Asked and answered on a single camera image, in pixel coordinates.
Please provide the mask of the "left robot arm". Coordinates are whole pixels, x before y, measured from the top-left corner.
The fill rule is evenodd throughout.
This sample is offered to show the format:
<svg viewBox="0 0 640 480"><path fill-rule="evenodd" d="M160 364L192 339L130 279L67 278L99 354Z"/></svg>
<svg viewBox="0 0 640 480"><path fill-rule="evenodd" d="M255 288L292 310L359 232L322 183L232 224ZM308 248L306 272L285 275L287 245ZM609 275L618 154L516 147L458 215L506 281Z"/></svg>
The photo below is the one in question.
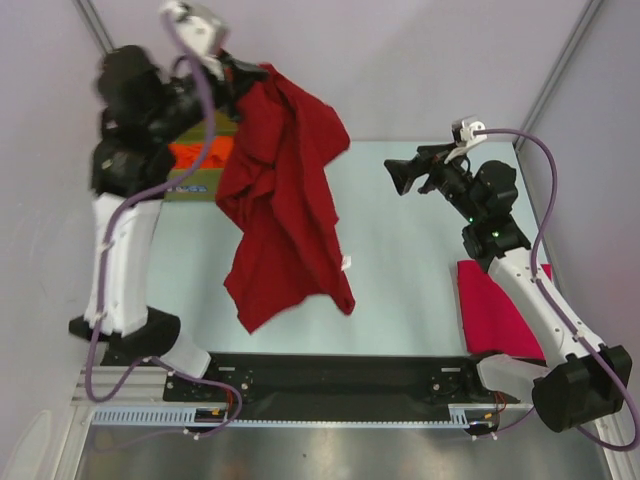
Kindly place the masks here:
<svg viewBox="0 0 640 480"><path fill-rule="evenodd" d="M201 60L183 77L163 79L147 51L126 45L106 54L95 88L104 103L101 140L92 154L90 189L96 253L89 304L70 320L72 336L95 349L101 342L128 360L159 359L186 375L197 398L214 397L221 376L212 355L196 346L180 319L148 306L150 250L176 157L170 145L198 123L204 147L215 138L215 113L232 120L236 104L266 80L265 68L226 51Z"/></svg>

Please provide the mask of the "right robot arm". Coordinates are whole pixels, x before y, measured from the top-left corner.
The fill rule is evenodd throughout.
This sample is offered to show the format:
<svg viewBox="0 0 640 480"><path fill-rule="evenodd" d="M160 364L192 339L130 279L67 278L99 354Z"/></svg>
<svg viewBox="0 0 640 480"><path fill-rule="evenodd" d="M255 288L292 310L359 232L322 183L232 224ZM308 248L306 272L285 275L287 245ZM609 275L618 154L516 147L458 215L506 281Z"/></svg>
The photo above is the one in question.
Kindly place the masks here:
<svg viewBox="0 0 640 480"><path fill-rule="evenodd" d="M541 266L512 216L516 170L489 160L471 172L466 153L451 144L420 146L410 160L384 162L399 195L419 178L419 193L437 191L467 224L468 256L509 298L541 347L545 363L489 354L461 376L463 393L484 401L495 391L534 406L559 433L619 412L626 403L632 359L607 346L571 309Z"/></svg>

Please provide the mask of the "dark red t shirt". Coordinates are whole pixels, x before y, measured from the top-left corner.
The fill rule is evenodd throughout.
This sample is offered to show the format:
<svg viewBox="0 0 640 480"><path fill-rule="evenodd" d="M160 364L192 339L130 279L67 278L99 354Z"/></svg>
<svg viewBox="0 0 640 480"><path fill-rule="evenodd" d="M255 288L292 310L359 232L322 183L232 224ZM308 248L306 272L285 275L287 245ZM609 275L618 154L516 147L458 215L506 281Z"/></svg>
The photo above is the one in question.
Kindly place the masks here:
<svg viewBox="0 0 640 480"><path fill-rule="evenodd" d="M216 204L241 230L224 286L253 333L281 312L326 295L345 315L356 301L325 173L350 147L333 107L271 64L238 102L243 116Z"/></svg>

